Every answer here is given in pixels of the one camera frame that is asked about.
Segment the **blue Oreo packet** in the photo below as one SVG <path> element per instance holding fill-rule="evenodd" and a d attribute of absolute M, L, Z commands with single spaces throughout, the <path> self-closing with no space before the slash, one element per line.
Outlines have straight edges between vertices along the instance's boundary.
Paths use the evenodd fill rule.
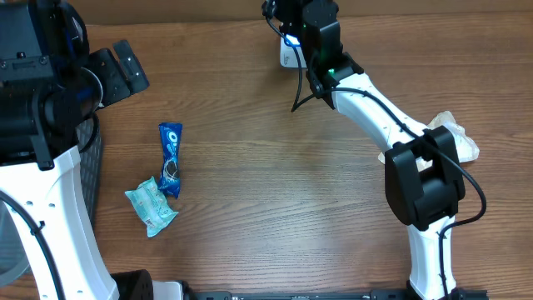
<path fill-rule="evenodd" d="M 165 195 L 178 198 L 181 190 L 178 153 L 182 137 L 182 125 L 163 122 L 159 124 L 159 130 L 163 164 L 158 187 Z"/>

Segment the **teal snack packet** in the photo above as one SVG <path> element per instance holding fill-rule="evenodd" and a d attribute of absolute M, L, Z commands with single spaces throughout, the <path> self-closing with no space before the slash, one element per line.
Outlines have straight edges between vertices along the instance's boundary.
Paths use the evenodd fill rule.
<path fill-rule="evenodd" d="M 147 236 L 153 238 L 178 215 L 167 203 L 154 177 L 142 182 L 135 190 L 126 191 L 136 214 L 147 227 Z"/>

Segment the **beige pastry snack bag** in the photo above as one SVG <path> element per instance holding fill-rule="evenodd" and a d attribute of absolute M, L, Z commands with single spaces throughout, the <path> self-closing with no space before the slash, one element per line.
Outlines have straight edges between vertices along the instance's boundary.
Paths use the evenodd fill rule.
<path fill-rule="evenodd" d="M 378 155 L 378 160 L 384 164 L 384 152 L 391 149 L 393 143 L 408 143 L 413 140 L 413 137 L 405 132 L 400 132 L 401 128 L 385 113 L 382 114 L 382 117 L 382 120 L 374 122 L 372 125 L 366 125 L 363 129 L 380 148 L 381 152 Z M 450 111 L 438 113 L 428 125 L 417 122 L 408 116 L 400 115 L 399 119 L 417 134 L 423 133 L 424 129 L 437 129 L 440 127 L 447 129 L 454 138 L 460 163 L 472 162 L 479 157 L 480 149 L 474 140 L 466 135 L 466 130 L 456 123 Z"/>

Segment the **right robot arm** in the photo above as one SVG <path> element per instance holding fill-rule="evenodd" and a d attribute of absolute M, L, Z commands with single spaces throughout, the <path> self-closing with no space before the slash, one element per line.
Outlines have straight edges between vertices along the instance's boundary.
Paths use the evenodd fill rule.
<path fill-rule="evenodd" d="M 465 185 L 456 143 L 443 126 L 429 129 L 396 107 L 344 51 L 333 1 L 266 1 L 262 14 L 296 54 L 299 78 L 314 97 L 347 116 L 385 159 L 386 200 L 406 225 L 411 248 L 407 293 L 413 299 L 460 297 L 451 271 L 451 225 Z"/>

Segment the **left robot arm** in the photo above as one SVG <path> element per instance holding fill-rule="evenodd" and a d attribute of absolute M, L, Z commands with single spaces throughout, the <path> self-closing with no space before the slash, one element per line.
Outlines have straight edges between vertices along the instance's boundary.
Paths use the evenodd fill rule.
<path fill-rule="evenodd" d="M 107 270 L 82 194 L 77 127 L 148 85 L 128 42 L 91 50 L 70 3 L 2 4 L 1 199 L 40 298 L 183 298 L 147 270 Z"/>

